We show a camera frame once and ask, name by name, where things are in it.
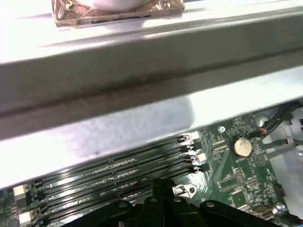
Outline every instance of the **green circuit board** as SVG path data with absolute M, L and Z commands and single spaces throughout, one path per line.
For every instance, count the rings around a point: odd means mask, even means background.
M 221 126 L 225 128 L 223 133 L 218 130 Z M 277 202 L 284 202 L 283 197 L 278 197 L 275 192 L 276 177 L 260 138 L 250 139 L 253 151 L 248 158 L 236 157 L 231 152 L 235 136 L 246 136 L 256 130 L 258 127 L 250 114 L 198 131 L 200 138 L 195 143 L 202 146 L 200 153 L 205 153 L 205 162 L 211 169 L 175 179 L 178 184 L 197 187 L 192 198 L 195 205 L 199 206 L 205 200 L 217 200 L 250 212 L 259 205 L 274 206 Z

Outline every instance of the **electronic component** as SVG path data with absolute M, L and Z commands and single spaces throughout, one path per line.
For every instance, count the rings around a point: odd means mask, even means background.
M 274 190 L 275 190 L 277 196 L 281 196 L 281 197 L 286 196 L 285 191 L 282 187 L 282 184 L 280 184 L 280 183 L 274 184 Z
M 201 154 L 196 155 L 196 160 L 197 160 L 198 162 L 203 162 L 203 161 L 205 161 L 205 160 L 206 160 L 206 155 L 205 155 L 205 153 L 201 153 Z
M 218 183 L 218 186 L 221 191 L 226 192 L 238 185 L 237 178 L 235 176 L 231 176 L 221 180 Z
M 264 220 L 270 220 L 275 217 L 275 215 L 273 213 L 273 209 L 268 206 L 265 206 L 265 205 L 257 206 L 255 208 L 253 208 L 250 212 L 253 215 L 255 215 L 259 218 L 262 218 Z
M 258 184 L 257 179 L 252 179 L 246 183 L 246 186 L 248 188 L 252 188 L 252 187 L 256 186 L 257 184 Z
M 19 219 L 20 227 L 26 227 L 31 225 L 32 220 L 34 219 L 34 214 L 32 211 L 22 213 L 19 215 L 18 219 Z
M 210 170 L 210 165 L 208 163 L 204 163 L 202 165 L 199 165 L 200 172 L 207 172 Z
M 249 157 L 252 153 L 251 142 L 244 137 L 236 138 L 232 143 L 232 151 L 237 157 Z
M 242 208 L 247 204 L 246 196 L 243 190 L 235 191 L 231 194 L 235 208 Z
M 234 171 L 235 171 L 238 182 L 240 184 L 244 184 L 245 181 L 244 181 L 244 176 L 242 174 L 241 168 L 236 168 L 236 169 L 234 169 Z

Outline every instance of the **white object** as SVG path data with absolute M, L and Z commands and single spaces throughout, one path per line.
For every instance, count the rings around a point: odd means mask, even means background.
M 124 11 L 141 7 L 151 0 L 79 0 L 80 3 L 106 11 Z
M 196 159 L 198 162 L 203 162 L 203 161 L 207 160 L 205 153 L 196 155 Z
M 33 219 L 34 219 L 34 215 L 32 211 L 20 214 L 19 215 L 20 227 L 25 227 L 30 225 Z

